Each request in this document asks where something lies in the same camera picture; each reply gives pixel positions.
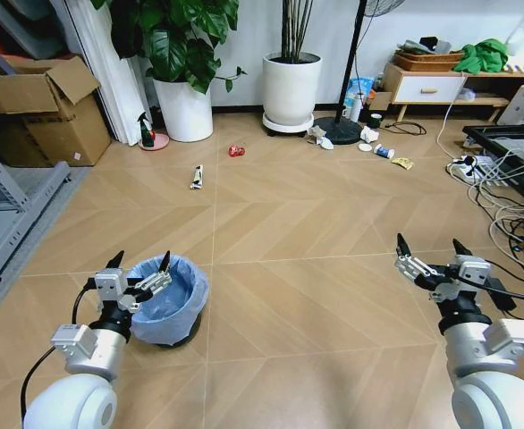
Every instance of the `white device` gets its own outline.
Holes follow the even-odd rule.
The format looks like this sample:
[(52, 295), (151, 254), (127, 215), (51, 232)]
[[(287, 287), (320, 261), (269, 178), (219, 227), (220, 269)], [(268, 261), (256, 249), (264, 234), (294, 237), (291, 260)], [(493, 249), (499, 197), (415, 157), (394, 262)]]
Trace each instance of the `white device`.
[(468, 185), (475, 185), (486, 180), (485, 185), (508, 186), (506, 181), (497, 180), (498, 165), (490, 156), (465, 156), (453, 159), (445, 167), (453, 177)]
[[(499, 297), (494, 291), (504, 288), (497, 279), (491, 282), (487, 261), (458, 241), (453, 244), (457, 255), (452, 264), (427, 265), (410, 254), (399, 234), (395, 266), (429, 291), (443, 316), (439, 329), (447, 342), (452, 410), (461, 429), (524, 429), (524, 380), (510, 374), (524, 355), (524, 320), (492, 323), (480, 312), (477, 285), (487, 287), (495, 304)], [(495, 286), (489, 290), (489, 284)]]
[[(443, 316), (439, 329), (447, 342), (447, 369), (454, 386), (452, 409), (461, 429), (524, 429), (524, 381), (510, 374), (524, 355), (524, 320), (492, 323), (480, 312), (479, 287), (495, 280), (489, 277), (490, 264), (472, 256), (458, 241), (453, 244), (457, 255), (451, 265), (427, 265), (411, 255), (399, 234), (395, 266), (429, 290), (439, 306)], [(112, 382), (130, 336), (131, 315), (139, 311), (141, 301), (171, 282), (166, 266), (161, 264), (157, 274), (134, 287), (117, 268), (96, 274), (101, 317), (90, 326), (68, 324), (57, 329), (51, 342), (64, 353), (65, 369), (72, 375), (34, 399), (24, 429), (111, 427), (117, 402)]]
[[(139, 311), (140, 302), (171, 283), (169, 256), (167, 252), (158, 273), (138, 279), (133, 286), (120, 268), (96, 273), (93, 289), (101, 301), (101, 316), (89, 326), (63, 324), (57, 328), (51, 343), (64, 354), (65, 370), (72, 375), (53, 383), (33, 400), (25, 414), (24, 429), (111, 427), (117, 408), (112, 383), (131, 336), (131, 316)], [(119, 265), (121, 258), (114, 259)]]

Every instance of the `large green leaf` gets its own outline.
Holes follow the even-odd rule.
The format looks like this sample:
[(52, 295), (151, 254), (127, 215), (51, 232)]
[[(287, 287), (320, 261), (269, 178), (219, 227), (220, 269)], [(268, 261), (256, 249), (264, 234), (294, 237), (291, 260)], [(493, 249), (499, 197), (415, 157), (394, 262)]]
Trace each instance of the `large green leaf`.
[(163, 20), (162, 6), (161, 0), (141, 0), (140, 25), (144, 30), (152, 30)]
[(212, 46), (202, 38), (189, 40), (185, 77), (193, 88), (206, 94), (218, 67), (220, 60), (215, 60)]
[(210, 5), (204, 8), (197, 19), (198, 26), (210, 36), (226, 41), (228, 34), (228, 21), (224, 11), (216, 6)]
[(174, 82), (184, 72), (187, 40), (183, 34), (155, 29), (149, 38), (149, 56), (155, 78)]
[(132, 0), (114, 0), (109, 8), (113, 25), (111, 40), (120, 58), (130, 58), (140, 52), (142, 30), (139, 25), (139, 5)]
[(93, 7), (96, 9), (100, 9), (103, 4), (105, 4), (106, 0), (91, 0), (91, 4), (93, 4)]
[(231, 29), (238, 28), (238, 0), (216, 0), (216, 4), (220, 7)]
[(202, 9), (201, 0), (171, 0), (169, 17), (174, 24), (182, 26), (194, 22)]

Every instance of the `cardboard box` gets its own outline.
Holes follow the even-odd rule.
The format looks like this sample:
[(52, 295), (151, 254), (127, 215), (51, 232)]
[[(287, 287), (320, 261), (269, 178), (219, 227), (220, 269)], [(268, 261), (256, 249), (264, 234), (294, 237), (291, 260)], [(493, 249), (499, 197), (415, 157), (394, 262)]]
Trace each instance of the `cardboard box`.
[(391, 104), (393, 92), (376, 92), (376, 96), (373, 100), (368, 99), (366, 104), (371, 111), (385, 112)]
[(98, 82), (79, 57), (7, 57), (19, 73), (0, 76), (0, 159), (43, 167), (93, 165), (111, 139), (91, 93)]
[(520, 87), (496, 123), (499, 125), (524, 125), (524, 85)]

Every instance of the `blue plastic bag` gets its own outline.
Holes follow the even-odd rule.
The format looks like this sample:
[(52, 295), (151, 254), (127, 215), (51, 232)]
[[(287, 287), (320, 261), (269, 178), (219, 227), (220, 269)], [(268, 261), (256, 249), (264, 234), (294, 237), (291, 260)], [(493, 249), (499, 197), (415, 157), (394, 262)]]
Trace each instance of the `blue plastic bag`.
[[(139, 262), (127, 277), (145, 278), (158, 271), (163, 255)], [(133, 315), (131, 331), (138, 339), (169, 346), (189, 336), (208, 300), (208, 279), (190, 260), (171, 255), (173, 282)]]

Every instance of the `crumpled paper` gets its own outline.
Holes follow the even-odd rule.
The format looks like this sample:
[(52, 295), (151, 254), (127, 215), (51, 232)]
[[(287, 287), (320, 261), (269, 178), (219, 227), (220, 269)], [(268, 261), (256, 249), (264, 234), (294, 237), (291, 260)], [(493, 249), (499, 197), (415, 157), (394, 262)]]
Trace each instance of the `crumpled paper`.
[(334, 143), (325, 136), (325, 131), (319, 128), (319, 126), (312, 127), (308, 130), (306, 140), (313, 145), (318, 145), (326, 150), (334, 150)]
[(366, 126), (363, 127), (363, 130), (361, 130), (359, 137), (366, 143), (371, 143), (372, 141), (379, 139), (379, 131), (371, 130), (368, 126)]

